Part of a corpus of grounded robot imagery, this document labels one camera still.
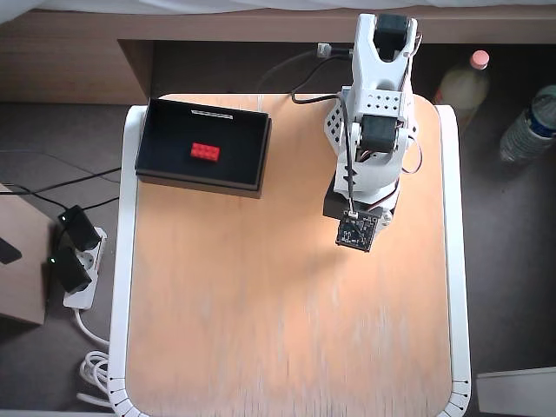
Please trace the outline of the white gripper black servos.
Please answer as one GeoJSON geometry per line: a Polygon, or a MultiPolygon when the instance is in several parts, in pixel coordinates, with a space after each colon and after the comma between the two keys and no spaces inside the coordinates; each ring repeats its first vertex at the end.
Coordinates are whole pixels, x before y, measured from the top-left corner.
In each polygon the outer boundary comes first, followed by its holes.
{"type": "MultiPolygon", "coordinates": [[[[365,162],[353,163],[353,198],[357,210],[377,213],[376,233],[387,228],[394,217],[399,197],[402,153],[372,154],[365,162]]],[[[336,171],[323,203],[323,214],[341,217],[348,209],[347,152],[338,155],[336,171]]]]}

